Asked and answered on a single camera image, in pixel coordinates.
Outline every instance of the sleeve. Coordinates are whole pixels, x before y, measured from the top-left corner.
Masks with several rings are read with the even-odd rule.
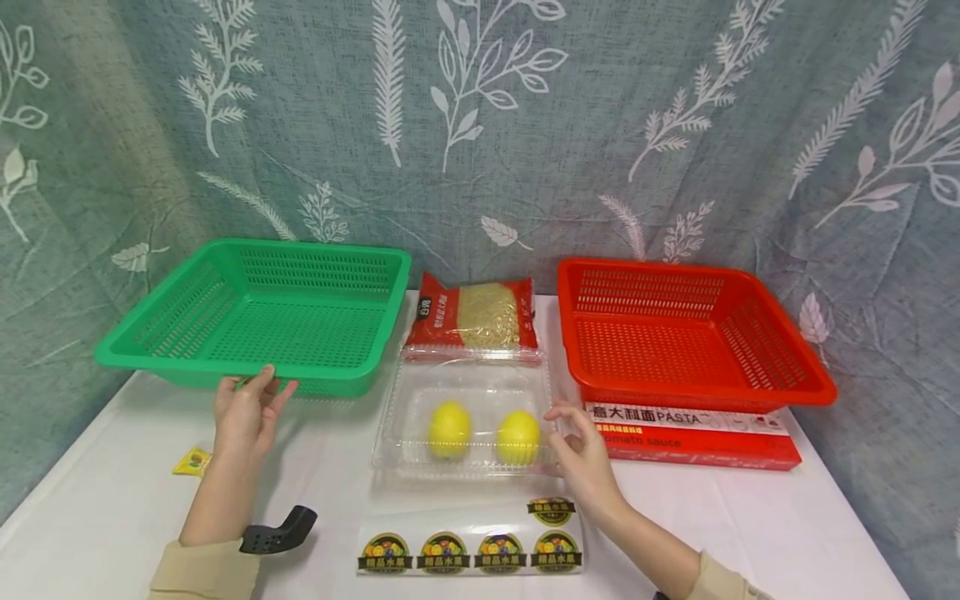
[[[150,583],[150,600],[250,600],[260,557],[242,554],[241,543],[183,547],[170,542]]]
[[[739,573],[700,553],[700,577],[687,600],[773,600],[754,588]]]

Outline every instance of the lemon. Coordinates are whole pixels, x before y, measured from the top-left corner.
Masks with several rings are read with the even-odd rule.
[[[530,465],[540,446],[540,424],[526,411],[514,411],[500,423],[496,454],[508,465]]]
[[[444,402],[433,411],[426,439],[437,458],[463,458],[470,441],[470,414],[453,400]]]

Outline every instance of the white tablecloth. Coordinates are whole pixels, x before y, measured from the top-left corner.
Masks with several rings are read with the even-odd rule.
[[[412,316],[404,304],[402,326]],[[537,327],[555,384],[567,393],[557,303],[538,298]],[[294,403],[265,471],[258,522],[278,525],[294,504],[317,511],[301,548],[265,560],[258,594],[285,598],[651,598],[654,589],[588,527],[582,575],[429,578],[357,576],[364,515],[539,493],[556,482],[401,488],[374,481],[371,450],[394,366],[356,400]],[[170,474],[193,445],[211,448],[212,394],[136,373],[0,528],[0,598],[143,597],[199,480]],[[788,473],[618,462],[627,498],[697,548],[740,570],[778,600],[903,600],[907,596],[797,423],[803,455]]]

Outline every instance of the human hand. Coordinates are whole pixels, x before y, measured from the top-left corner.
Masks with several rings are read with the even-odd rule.
[[[613,477],[607,446],[596,426],[583,410],[573,406],[555,406],[543,416],[546,420],[566,417],[579,431],[579,437],[566,438],[558,431],[548,442],[560,461],[560,470],[574,499],[597,517],[610,517],[629,508]]]
[[[274,378],[273,365],[243,383],[244,377],[224,377],[217,388],[213,415],[217,433],[214,456],[239,454],[260,460],[274,444],[276,424],[283,407],[299,386],[291,381],[279,394],[280,380]]]

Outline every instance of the red box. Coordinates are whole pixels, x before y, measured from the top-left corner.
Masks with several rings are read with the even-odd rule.
[[[800,452],[780,413],[751,415],[588,402],[613,459],[790,470]]]

